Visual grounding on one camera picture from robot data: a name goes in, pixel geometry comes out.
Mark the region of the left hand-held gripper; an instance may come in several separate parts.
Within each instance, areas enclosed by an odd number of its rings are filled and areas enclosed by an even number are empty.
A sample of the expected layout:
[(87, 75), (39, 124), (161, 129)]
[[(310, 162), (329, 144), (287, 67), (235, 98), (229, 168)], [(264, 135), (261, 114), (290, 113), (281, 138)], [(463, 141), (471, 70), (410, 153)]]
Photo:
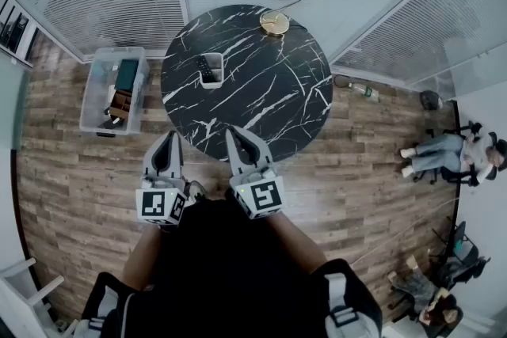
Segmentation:
[(141, 186), (135, 190), (137, 218), (159, 226), (177, 226), (188, 196), (181, 175), (183, 154), (180, 136), (170, 131), (160, 136), (143, 157)]

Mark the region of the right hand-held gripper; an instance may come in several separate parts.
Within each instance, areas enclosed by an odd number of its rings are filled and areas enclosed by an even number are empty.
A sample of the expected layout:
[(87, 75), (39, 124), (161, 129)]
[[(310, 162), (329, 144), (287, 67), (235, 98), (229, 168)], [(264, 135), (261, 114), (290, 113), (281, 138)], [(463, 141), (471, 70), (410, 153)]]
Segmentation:
[[(285, 207), (284, 182), (273, 166), (267, 142), (252, 131), (230, 126), (225, 133), (227, 153), (234, 177), (234, 197), (249, 219), (264, 218)], [(264, 167), (245, 174), (246, 165)]]

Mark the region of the white remote holder box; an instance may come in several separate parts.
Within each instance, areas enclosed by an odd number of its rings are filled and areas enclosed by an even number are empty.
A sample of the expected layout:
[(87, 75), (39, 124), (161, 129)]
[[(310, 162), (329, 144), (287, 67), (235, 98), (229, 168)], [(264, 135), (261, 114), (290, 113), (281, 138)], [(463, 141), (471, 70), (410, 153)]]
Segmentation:
[(200, 74), (200, 84), (204, 89), (219, 89), (224, 82), (224, 60), (223, 54), (212, 52), (204, 53), (203, 55), (213, 72), (215, 80), (213, 82), (203, 82)]

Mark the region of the black remote control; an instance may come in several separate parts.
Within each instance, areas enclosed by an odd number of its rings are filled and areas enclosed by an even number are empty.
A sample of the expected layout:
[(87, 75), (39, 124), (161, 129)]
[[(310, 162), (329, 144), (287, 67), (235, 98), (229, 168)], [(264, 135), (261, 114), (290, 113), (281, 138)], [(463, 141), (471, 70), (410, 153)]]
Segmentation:
[(208, 64), (208, 61), (203, 55), (199, 55), (196, 58), (196, 65), (199, 69), (203, 82), (213, 82), (215, 80), (215, 77)]

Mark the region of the person's left forearm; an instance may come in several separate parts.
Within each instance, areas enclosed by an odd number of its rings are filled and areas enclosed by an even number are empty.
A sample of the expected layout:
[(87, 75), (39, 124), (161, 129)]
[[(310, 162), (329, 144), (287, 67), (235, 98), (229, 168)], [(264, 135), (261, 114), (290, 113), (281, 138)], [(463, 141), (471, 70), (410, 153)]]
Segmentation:
[(151, 279), (162, 243), (162, 231), (156, 225), (144, 228), (141, 238), (124, 265), (121, 281), (137, 291), (144, 290)]

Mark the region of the person's right forearm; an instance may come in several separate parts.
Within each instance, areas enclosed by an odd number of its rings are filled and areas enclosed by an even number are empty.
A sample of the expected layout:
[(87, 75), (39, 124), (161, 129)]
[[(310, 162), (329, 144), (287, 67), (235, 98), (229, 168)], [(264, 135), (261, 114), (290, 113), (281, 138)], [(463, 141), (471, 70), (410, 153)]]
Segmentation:
[(321, 248), (283, 212), (279, 211), (268, 216), (266, 222), (273, 229), (289, 256), (307, 274), (315, 272), (327, 262)]

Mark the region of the dark green box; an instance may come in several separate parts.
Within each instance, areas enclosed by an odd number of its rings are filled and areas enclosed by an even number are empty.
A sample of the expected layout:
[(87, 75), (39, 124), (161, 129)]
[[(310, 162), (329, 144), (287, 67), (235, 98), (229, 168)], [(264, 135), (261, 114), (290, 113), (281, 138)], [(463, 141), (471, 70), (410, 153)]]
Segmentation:
[(122, 59), (116, 76), (115, 90), (132, 92), (139, 65), (138, 59)]

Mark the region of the person's shoe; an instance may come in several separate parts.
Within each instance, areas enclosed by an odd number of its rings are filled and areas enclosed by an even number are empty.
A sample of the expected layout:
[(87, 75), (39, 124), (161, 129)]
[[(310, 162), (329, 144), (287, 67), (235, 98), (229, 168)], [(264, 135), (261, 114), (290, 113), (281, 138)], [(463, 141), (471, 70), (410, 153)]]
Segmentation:
[(201, 200), (207, 199), (207, 192), (203, 185), (196, 181), (192, 180), (190, 182), (185, 183), (184, 193), (187, 195), (187, 205), (191, 206), (196, 203), (199, 203)]

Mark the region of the round black marble table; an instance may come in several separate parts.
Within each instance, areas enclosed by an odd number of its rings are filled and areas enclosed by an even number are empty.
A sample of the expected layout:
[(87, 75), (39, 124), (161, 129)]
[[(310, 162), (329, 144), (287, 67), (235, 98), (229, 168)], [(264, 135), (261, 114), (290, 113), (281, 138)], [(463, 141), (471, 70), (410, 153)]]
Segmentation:
[[(190, 21), (162, 64), (162, 102), (172, 124), (194, 147), (227, 159), (225, 131), (245, 128), (264, 139), (275, 161), (308, 145), (330, 113), (333, 80), (317, 40), (297, 21), (283, 36), (259, 24), (267, 8), (222, 6)], [(204, 89), (196, 58), (223, 54), (224, 82)]]

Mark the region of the wooden organizer tray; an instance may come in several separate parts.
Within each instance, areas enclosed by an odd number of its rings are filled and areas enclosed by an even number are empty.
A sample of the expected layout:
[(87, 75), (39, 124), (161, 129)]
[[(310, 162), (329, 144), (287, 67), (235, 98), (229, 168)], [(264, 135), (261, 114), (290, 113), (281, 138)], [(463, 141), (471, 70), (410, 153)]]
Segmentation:
[(132, 93), (116, 90), (109, 106), (109, 115), (113, 119), (128, 120), (132, 102)]

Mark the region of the clear plastic bin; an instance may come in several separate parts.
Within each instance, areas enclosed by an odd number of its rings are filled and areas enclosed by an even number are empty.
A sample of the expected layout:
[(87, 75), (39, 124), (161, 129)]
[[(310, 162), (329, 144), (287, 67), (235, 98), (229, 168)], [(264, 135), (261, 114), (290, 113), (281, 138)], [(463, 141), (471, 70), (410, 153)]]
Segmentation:
[[(115, 93), (120, 61), (138, 59), (139, 65), (132, 90), (128, 120), (113, 119), (109, 106)], [(142, 47), (100, 48), (91, 64), (80, 116), (80, 129), (106, 137), (131, 135), (140, 132), (143, 99), (150, 67)]]

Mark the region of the person's black clothing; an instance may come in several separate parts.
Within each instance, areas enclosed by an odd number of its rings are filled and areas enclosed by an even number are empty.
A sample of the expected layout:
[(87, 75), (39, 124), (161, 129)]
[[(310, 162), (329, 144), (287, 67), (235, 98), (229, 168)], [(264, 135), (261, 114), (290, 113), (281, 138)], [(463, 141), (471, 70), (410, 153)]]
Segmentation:
[(160, 227), (148, 286), (98, 275), (82, 313), (84, 338), (381, 338), (383, 315), (343, 259), (307, 274), (267, 217), (234, 198), (186, 207)]

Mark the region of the clear plastic bottle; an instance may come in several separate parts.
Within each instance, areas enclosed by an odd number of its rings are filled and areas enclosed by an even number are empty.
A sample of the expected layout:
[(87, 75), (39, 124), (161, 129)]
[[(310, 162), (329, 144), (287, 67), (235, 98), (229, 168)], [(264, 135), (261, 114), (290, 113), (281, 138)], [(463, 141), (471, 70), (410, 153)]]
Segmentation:
[(350, 82), (348, 87), (355, 93), (362, 95), (365, 98), (368, 98), (370, 101), (378, 102), (379, 101), (379, 92), (376, 89), (373, 89), (369, 86), (362, 85), (355, 82)]

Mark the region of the white shelf with dark frames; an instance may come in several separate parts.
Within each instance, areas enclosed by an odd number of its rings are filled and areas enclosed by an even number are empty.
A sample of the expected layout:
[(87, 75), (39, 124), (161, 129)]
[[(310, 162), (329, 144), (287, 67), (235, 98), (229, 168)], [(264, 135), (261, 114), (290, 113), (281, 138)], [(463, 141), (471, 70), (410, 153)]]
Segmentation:
[(39, 26), (16, 0), (0, 0), (0, 49), (29, 65)]

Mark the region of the black office chair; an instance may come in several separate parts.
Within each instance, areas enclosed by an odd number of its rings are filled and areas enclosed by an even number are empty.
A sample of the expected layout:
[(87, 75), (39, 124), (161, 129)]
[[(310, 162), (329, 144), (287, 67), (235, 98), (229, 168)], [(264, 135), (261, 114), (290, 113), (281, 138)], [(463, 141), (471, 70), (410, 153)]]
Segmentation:
[[(471, 120), (468, 121), (468, 124), (466, 126), (460, 127), (459, 129), (455, 130), (443, 130), (444, 134), (454, 134), (459, 135), (462, 139), (465, 139), (465, 136), (462, 135), (464, 131), (470, 131), (473, 134), (475, 134), (482, 125), (480, 123), (474, 123)], [(471, 171), (464, 172), (464, 173), (453, 173), (449, 171), (448, 169), (442, 167), (438, 169), (432, 169), (432, 175), (433, 177), (430, 179), (430, 184), (435, 184), (438, 180), (438, 177), (442, 177), (443, 180), (446, 180), (448, 183), (451, 184), (469, 184), (469, 180), (465, 180), (465, 178), (471, 176)]]
[(430, 280), (438, 287), (451, 290), (457, 283), (479, 278), (491, 258), (480, 255), (478, 246), (466, 234), (467, 223), (454, 225), (447, 237), (433, 233), (444, 244), (438, 254), (430, 254)]

